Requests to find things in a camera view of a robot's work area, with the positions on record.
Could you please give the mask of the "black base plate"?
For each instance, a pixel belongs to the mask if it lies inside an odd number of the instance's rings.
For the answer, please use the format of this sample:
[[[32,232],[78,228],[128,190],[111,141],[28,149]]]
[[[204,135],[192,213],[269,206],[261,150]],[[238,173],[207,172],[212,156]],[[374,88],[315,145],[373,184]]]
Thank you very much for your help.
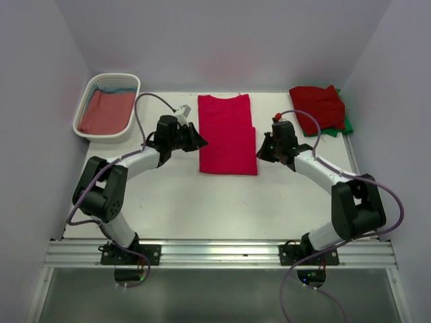
[[[307,254],[300,244],[295,243],[293,240],[280,244],[278,246],[279,262],[282,266],[291,266],[303,258],[307,258],[302,266],[337,266],[340,264],[337,251],[330,251],[320,256],[314,256],[315,252]]]
[[[133,251],[122,251],[113,244],[98,247],[102,253],[102,265],[144,265],[158,266],[162,255],[162,247],[157,244],[139,244]]]

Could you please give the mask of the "aluminium mounting rail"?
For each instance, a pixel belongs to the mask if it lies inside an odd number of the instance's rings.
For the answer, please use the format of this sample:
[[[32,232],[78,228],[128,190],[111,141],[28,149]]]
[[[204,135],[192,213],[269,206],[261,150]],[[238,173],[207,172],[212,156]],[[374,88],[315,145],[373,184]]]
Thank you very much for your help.
[[[156,268],[285,269],[291,261],[281,251],[281,240],[142,240],[152,251]],[[100,239],[64,239],[51,242],[43,261],[51,268],[101,266]],[[327,268],[397,268],[392,245],[378,240],[357,240],[315,260]]]

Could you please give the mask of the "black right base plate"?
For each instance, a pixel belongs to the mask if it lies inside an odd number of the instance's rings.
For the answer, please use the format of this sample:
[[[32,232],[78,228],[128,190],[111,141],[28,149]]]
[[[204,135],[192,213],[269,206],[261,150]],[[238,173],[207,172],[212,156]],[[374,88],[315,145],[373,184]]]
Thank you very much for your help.
[[[280,244],[278,246],[279,262],[282,266],[291,266],[303,258],[307,258],[302,266],[337,266],[340,264],[337,251],[330,251],[320,256],[314,256],[315,252],[307,254],[300,244],[295,243],[293,240]]]

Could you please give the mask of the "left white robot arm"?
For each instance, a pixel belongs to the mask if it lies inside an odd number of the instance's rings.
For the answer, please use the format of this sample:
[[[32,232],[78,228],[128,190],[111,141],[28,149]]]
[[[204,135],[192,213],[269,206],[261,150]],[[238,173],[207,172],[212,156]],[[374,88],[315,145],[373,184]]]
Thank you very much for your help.
[[[206,146],[208,142],[193,123],[181,122],[177,116],[161,116],[156,131],[141,148],[112,159],[94,156],[87,161],[73,193],[67,224],[79,225],[72,218],[80,210],[114,244],[116,256],[125,264],[133,264],[140,255],[139,236],[121,212],[127,182],[163,166],[173,151],[193,152]]]

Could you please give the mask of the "green folded shirt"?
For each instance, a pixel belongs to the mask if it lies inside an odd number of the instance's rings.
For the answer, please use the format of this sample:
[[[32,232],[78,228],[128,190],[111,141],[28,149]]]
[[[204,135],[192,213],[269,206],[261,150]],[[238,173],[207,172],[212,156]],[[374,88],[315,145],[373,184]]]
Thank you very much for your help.
[[[319,124],[321,134],[336,137],[339,133],[348,135],[353,132],[347,118],[345,104],[341,100],[340,89],[333,86],[327,89],[314,87],[315,94],[306,106],[310,114]]]

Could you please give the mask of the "light blue folded shirt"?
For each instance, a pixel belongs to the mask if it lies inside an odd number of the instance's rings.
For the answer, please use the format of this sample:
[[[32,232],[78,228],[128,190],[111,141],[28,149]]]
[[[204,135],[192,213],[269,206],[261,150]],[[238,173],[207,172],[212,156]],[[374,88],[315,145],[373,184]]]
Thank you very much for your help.
[[[123,94],[123,93],[133,93],[136,94],[137,87],[101,87],[96,84],[92,86],[93,91],[99,91],[103,94]]]

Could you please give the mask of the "white perforated plastic basket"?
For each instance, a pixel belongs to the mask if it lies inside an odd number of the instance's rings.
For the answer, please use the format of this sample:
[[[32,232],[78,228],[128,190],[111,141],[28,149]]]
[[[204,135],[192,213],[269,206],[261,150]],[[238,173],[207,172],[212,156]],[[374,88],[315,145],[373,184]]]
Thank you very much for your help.
[[[90,142],[121,143],[133,130],[133,107],[141,87],[130,73],[102,73],[89,80],[72,124]]]

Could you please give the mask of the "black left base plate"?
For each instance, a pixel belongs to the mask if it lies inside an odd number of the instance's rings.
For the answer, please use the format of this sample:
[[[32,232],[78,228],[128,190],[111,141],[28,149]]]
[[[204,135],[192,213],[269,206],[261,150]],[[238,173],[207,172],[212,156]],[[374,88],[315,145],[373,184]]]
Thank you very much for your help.
[[[102,265],[144,265],[158,266],[162,255],[162,247],[157,244],[139,244],[133,251],[122,251],[113,244],[98,247],[102,253]]]

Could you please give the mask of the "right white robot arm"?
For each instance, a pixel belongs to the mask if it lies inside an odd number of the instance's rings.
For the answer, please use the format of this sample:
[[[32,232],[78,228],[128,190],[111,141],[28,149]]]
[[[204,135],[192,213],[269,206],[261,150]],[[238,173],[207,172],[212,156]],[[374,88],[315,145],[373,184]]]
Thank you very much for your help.
[[[331,219],[302,236],[297,255],[308,264],[317,263],[324,249],[358,238],[387,222],[378,188],[368,174],[342,175],[342,170],[313,154],[308,144],[299,144],[289,121],[272,124],[266,132],[257,158],[280,163],[320,186],[331,197]]]

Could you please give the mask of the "salmon pink folded shirt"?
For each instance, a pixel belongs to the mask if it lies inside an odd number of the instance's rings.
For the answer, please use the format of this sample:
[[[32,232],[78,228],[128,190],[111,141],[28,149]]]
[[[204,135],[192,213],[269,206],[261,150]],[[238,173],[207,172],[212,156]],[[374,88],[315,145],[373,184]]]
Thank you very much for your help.
[[[78,131],[88,135],[115,135],[129,124],[135,94],[103,94],[95,91],[78,124]]]

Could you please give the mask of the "dark red folded shirt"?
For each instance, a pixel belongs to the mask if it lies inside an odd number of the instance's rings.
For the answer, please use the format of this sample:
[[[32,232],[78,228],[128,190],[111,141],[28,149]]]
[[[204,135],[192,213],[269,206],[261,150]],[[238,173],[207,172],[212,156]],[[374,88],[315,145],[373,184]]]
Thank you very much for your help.
[[[289,90],[289,95],[294,109],[311,115],[321,130],[345,130],[345,104],[333,85],[297,86]]]

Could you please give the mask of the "crimson red t-shirt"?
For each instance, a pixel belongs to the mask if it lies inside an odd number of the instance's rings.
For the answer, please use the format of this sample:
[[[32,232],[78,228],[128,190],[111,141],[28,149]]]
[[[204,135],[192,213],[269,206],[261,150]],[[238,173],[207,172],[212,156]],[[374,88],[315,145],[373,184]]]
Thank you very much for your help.
[[[199,133],[208,145],[199,152],[199,171],[212,175],[256,176],[256,130],[249,95],[199,96]]]

